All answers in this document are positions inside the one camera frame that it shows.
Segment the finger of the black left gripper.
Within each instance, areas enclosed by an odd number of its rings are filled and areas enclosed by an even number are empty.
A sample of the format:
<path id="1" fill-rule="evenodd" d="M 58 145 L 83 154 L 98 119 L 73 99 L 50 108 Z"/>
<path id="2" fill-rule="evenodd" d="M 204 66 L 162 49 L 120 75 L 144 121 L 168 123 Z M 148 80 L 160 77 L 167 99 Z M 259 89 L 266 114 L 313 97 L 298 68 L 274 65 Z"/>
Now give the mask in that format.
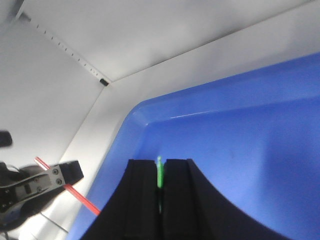
<path id="1" fill-rule="evenodd" d="M 74 185 L 84 178 L 78 160 L 61 163 L 59 167 L 66 184 Z"/>

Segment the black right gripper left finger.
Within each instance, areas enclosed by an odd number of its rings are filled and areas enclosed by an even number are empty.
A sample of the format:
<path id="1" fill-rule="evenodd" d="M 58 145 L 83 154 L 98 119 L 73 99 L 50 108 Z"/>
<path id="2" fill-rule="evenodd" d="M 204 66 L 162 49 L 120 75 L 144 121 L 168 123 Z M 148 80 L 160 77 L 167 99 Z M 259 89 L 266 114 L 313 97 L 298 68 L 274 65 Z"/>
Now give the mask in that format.
<path id="1" fill-rule="evenodd" d="M 158 240 L 157 167 L 153 160 L 128 161 L 125 172 L 83 240 Z"/>

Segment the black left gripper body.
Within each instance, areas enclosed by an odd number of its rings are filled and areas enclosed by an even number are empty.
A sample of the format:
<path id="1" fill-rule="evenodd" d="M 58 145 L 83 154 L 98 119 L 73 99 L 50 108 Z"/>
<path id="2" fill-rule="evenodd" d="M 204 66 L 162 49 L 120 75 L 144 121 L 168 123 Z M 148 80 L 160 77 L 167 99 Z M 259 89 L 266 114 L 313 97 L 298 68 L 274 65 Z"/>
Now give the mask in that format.
<path id="1" fill-rule="evenodd" d="M 0 163 L 0 229 L 13 230 L 64 191 L 60 165 L 45 171 L 30 165 L 18 171 Z"/>

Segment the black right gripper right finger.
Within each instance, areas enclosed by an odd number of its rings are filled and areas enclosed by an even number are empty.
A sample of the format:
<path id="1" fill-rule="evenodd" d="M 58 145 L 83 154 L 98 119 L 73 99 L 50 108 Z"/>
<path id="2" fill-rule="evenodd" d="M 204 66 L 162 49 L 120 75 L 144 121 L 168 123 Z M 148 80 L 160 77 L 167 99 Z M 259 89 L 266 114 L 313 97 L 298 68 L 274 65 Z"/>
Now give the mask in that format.
<path id="1" fill-rule="evenodd" d="M 165 240 L 285 240 L 225 198 L 192 159 L 164 165 Z"/>

